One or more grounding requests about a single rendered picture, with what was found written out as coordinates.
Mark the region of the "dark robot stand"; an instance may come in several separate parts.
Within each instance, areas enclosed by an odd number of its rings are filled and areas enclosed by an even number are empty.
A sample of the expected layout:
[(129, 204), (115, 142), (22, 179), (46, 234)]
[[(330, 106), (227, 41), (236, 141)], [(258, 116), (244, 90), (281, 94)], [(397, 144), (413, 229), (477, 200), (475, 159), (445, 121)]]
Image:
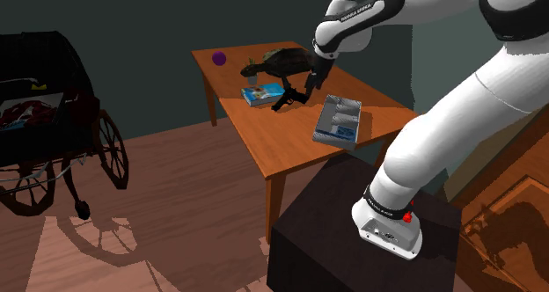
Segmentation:
[(329, 159), (275, 222), (267, 268), (273, 292), (453, 292), (461, 212), (429, 193), (414, 198), (423, 242), (405, 260), (360, 238), (351, 208), (376, 170)]

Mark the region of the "small potted plant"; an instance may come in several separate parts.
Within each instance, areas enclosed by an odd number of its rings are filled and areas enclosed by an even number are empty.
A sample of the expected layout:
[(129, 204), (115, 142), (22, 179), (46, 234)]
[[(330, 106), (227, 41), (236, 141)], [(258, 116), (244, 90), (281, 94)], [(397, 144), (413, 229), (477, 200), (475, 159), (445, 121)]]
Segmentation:
[(249, 85), (257, 84), (258, 74), (253, 70), (255, 64), (256, 61), (252, 57), (249, 57), (243, 69)]

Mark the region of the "dark turtle figure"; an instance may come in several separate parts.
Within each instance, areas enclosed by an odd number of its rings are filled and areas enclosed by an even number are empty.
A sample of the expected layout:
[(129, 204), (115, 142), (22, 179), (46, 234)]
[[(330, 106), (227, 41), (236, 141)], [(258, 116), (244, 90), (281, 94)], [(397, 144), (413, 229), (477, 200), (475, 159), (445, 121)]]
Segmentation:
[(301, 47), (277, 48), (265, 54), (261, 63), (246, 65), (240, 70), (242, 77), (252, 77), (260, 72), (273, 77), (288, 77), (314, 67), (313, 55)]

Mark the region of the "wooden table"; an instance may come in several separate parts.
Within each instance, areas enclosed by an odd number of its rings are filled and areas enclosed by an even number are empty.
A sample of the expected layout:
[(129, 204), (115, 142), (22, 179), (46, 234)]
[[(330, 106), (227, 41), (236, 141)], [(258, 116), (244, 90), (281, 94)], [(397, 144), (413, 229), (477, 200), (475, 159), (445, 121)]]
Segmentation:
[(413, 110), (338, 67), (331, 69), (322, 88), (314, 91), (304, 105), (296, 102), (277, 112), (269, 106), (249, 106), (240, 94), (247, 85), (240, 75), (245, 60), (258, 60), (271, 49), (295, 46), (294, 41), (284, 41), (225, 47), (222, 50), (226, 56), (223, 66), (213, 63), (213, 49), (192, 53), (202, 73), (210, 120), (216, 121), (215, 104), (221, 104), (266, 181), (268, 230), (279, 217), (287, 175), (341, 153), (339, 148), (312, 139), (327, 95), (361, 102), (358, 147), (375, 142), (382, 142), (388, 147), (396, 134), (416, 115)]

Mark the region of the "black wheelchair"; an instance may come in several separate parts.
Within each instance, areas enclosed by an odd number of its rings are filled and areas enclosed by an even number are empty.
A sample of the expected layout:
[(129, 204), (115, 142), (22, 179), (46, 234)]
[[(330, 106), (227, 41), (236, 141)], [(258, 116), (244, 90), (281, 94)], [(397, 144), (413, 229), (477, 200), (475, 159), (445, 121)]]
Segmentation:
[(15, 215), (40, 215), (64, 179), (77, 216), (88, 219), (71, 168), (93, 156), (117, 189), (127, 188), (120, 131), (69, 40), (57, 31), (0, 34), (0, 203)]

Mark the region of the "grey box with white rolls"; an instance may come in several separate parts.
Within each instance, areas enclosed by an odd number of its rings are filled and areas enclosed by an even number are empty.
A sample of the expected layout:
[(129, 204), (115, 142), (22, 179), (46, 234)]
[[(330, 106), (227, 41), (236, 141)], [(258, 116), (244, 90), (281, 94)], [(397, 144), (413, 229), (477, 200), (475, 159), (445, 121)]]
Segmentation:
[(357, 144), (362, 103), (327, 95), (312, 140), (344, 150), (354, 150)]

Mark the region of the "black toy pistol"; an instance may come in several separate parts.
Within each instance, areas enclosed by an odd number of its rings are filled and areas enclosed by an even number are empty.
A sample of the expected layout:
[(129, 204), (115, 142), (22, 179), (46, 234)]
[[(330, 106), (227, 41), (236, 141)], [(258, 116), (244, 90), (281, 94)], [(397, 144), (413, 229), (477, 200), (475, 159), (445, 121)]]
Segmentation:
[(283, 105), (292, 105), (295, 101), (302, 104), (307, 103), (310, 96), (294, 89), (286, 78), (283, 78), (282, 85), (283, 85), (284, 93), (271, 106), (271, 109), (273, 111), (278, 111), (279, 109), (282, 108)]

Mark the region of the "wooden panelled door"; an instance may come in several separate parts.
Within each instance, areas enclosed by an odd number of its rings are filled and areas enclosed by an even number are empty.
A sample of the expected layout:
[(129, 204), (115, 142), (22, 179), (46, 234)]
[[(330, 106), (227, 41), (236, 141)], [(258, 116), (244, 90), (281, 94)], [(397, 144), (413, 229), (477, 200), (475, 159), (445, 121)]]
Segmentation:
[(489, 161), (452, 199), (457, 275), (473, 292), (549, 292), (549, 105), (480, 143)]

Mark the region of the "blue book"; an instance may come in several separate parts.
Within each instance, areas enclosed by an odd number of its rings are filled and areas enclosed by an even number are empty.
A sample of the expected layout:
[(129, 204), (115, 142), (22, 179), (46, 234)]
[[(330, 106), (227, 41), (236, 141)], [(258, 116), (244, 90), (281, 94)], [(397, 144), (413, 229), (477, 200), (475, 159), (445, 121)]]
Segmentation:
[(258, 106), (278, 101), (284, 92), (278, 83), (271, 83), (242, 88), (241, 96), (249, 106)]

